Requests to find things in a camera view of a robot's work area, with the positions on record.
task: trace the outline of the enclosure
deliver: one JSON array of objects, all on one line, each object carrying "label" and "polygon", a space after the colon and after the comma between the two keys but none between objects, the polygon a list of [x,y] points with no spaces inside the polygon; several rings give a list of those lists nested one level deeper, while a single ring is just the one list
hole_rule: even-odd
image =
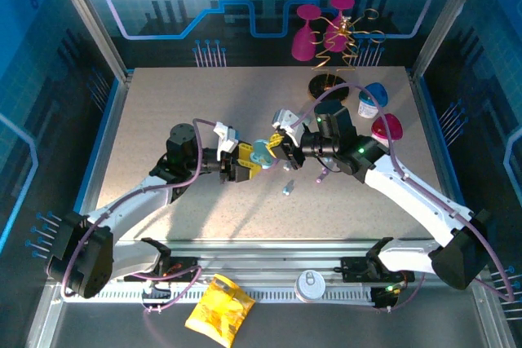
[{"label": "enclosure", "polygon": [[[522,0],[0,2],[5,346],[217,346],[184,327],[215,273],[259,295],[236,347],[521,344]],[[61,297],[46,274],[48,250],[38,248],[48,211],[87,215],[128,192],[166,153],[177,124],[200,117],[233,126],[247,143],[269,140],[274,113],[303,114],[341,81],[382,84],[385,111],[404,131],[393,143],[400,161],[445,198],[494,216],[488,240],[516,302],[476,283],[452,289],[436,275],[389,315],[283,300],[301,271],[341,290],[340,258],[383,237],[432,238],[393,199],[312,160],[297,171],[280,161],[241,184],[203,176],[122,237],[200,259],[193,295],[160,315],[145,314],[123,281],[92,300]],[[359,91],[342,102],[357,132],[372,134]],[[217,145],[211,128],[201,137]],[[480,278],[505,289],[492,262]]]}]

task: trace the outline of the aluminum frame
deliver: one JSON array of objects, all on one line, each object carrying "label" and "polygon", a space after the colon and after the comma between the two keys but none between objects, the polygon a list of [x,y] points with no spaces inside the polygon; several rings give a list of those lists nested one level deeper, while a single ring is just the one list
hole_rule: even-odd
[{"label": "aluminum frame", "polygon": [[114,46],[113,40],[108,35],[100,17],[96,13],[90,0],[71,0],[83,23],[89,30],[96,45],[100,49],[102,56],[107,61],[108,66],[113,71],[114,76],[120,83],[125,83],[127,79],[127,68],[123,63],[122,57]]},{"label": "aluminum frame", "polygon": [[440,12],[433,29],[427,36],[426,42],[418,54],[418,58],[412,68],[413,80],[418,82],[426,72],[431,61],[439,50],[440,44],[446,38],[453,22],[457,19],[466,0],[447,0],[444,8]]},{"label": "aluminum frame", "polygon": [[[120,99],[115,100],[109,118],[107,131],[102,140],[100,154],[95,162],[93,178],[89,183],[90,190],[86,194],[82,210],[92,209],[91,206],[97,199],[96,188],[100,187],[100,173],[103,173],[108,164],[108,156],[111,150],[111,134],[117,129],[119,118],[122,114],[125,102],[125,93],[129,79],[126,67],[121,56],[113,45],[105,27],[97,16],[94,7],[89,0],[71,0],[80,14],[84,24],[89,29],[96,45],[108,62],[115,77],[124,86]],[[466,0],[448,0],[439,19],[431,31],[419,57],[414,65],[413,80],[418,83],[426,71],[433,56],[444,40],[449,28],[458,15],[460,7]],[[175,248],[176,254],[198,254],[201,264],[205,266],[202,282],[208,283],[210,277],[216,272],[227,273],[234,280],[246,286],[282,286],[288,287],[294,283],[295,274],[306,265],[320,269],[324,274],[330,274],[331,263],[338,262],[341,256],[364,255],[373,245],[374,241],[339,242],[339,241],[189,241],[170,242],[169,246]],[[234,261],[235,268],[230,268],[230,262]],[[340,275],[328,276],[329,284],[340,285]],[[427,286],[439,287],[443,284],[433,276],[426,282]],[[472,286],[472,292],[476,299],[477,310],[482,321],[484,334],[490,346],[515,346],[511,331],[507,326],[502,308],[498,299],[476,284]],[[63,306],[60,298],[58,284],[46,284],[34,317],[33,325],[29,333],[26,346],[49,347],[51,346],[54,332],[59,321]]]}]

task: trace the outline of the small metal can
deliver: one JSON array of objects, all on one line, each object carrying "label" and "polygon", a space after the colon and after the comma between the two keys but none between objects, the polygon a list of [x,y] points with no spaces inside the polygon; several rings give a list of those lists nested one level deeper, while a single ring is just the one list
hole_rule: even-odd
[{"label": "small metal can", "polygon": [[295,295],[302,302],[312,303],[318,301],[325,294],[325,279],[317,271],[305,271],[296,280],[294,290]]}]

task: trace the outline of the white round lid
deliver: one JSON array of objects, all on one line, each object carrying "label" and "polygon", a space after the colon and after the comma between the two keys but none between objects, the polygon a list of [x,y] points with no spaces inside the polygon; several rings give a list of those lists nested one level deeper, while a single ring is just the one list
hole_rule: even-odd
[{"label": "white round lid", "polygon": [[299,276],[295,287],[304,299],[316,301],[325,294],[326,283],[319,272],[309,270]]}]

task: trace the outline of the metal floor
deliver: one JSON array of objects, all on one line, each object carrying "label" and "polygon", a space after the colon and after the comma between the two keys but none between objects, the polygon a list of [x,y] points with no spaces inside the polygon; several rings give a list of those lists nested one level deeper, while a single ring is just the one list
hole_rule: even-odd
[{"label": "metal floor", "polygon": [[[193,305],[145,314],[138,304],[66,304],[52,347],[217,348],[184,327]],[[473,347],[488,346],[471,291],[421,289],[391,314],[342,305],[256,304],[239,329],[234,348]]]}]

